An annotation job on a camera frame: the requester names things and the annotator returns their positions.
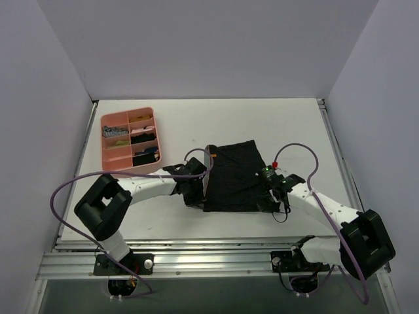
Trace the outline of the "black striped underwear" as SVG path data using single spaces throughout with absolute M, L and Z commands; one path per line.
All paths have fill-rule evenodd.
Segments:
M 208 145 L 213 167 L 206 177 L 205 212 L 258 212 L 268 190 L 257 172 L 265 167 L 254 140 L 232 145 Z

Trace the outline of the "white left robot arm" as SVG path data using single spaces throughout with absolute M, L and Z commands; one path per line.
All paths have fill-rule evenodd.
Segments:
M 101 175 L 76 204 L 74 212 L 108 253 L 109 267 L 117 274 L 132 266 L 129 246 L 119 231 L 129 206 L 159 196 L 182 195 L 187 207 L 204 202 L 203 178 L 207 167 L 196 158 L 166 166 L 142 177 Z

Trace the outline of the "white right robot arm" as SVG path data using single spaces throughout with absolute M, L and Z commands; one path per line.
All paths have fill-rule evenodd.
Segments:
M 377 212 L 347 207 L 310 189 L 298 175 L 272 166 L 263 167 L 258 177 L 269 193 L 263 209 L 273 211 L 280 205 L 286 211 L 298 209 L 335 232 L 325 238 L 307 235 L 291 246 L 291 262 L 298 270 L 314 264 L 336 265 L 356 279 L 367 279 L 395 257 L 393 243 Z

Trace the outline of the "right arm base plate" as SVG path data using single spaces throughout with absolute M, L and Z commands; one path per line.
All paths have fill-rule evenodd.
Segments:
M 321 263 L 306 264 L 299 266 L 293 259 L 290 251 L 271 251 L 271 269 L 274 273 L 313 273 L 315 271 L 325 272 L 330 266 Z

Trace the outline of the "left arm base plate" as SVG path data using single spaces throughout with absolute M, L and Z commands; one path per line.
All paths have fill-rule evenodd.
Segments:
M 129 253 L 120 263 L 138 275 L 151 275 L 153 273 L 154 255 L 149 253 Z M 96 276 L 116 276 L 129 275 L 130 273 L 116 265 L 104 254 L 98 254 L 96 256 L 93 274 Z

